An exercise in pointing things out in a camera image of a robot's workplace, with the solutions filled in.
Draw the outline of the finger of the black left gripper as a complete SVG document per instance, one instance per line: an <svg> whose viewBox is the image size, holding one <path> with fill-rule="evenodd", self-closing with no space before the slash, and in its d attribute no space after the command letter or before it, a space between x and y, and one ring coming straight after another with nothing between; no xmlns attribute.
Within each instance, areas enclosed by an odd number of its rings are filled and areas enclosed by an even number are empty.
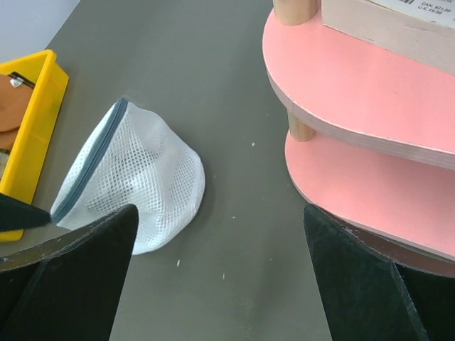
<svg viewBox="0 0 455 341"><path fill-rule="evenodd" d="M32 229L50 223L50 213L1 194L1 231Z"/></svg>

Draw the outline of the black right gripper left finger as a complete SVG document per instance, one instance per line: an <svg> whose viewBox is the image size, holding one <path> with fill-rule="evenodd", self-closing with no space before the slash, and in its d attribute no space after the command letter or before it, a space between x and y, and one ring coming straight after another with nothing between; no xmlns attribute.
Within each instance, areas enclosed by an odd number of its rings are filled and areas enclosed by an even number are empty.
<svg viewBox="0 0 455 341"><path fill-rule="evenodd" d="M1 257L2 340L108 340L139 224L125 205Z"/></svg>

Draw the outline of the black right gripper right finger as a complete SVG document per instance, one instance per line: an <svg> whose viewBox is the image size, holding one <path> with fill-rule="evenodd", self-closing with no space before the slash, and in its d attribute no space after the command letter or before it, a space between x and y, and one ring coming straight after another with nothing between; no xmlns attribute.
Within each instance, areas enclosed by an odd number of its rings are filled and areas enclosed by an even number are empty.
<svg viewBox="0 0 455 341"><path fill-rule="evenodd" d="M306 205L306 242L333 340L453 340L454 262Z"/></svg>

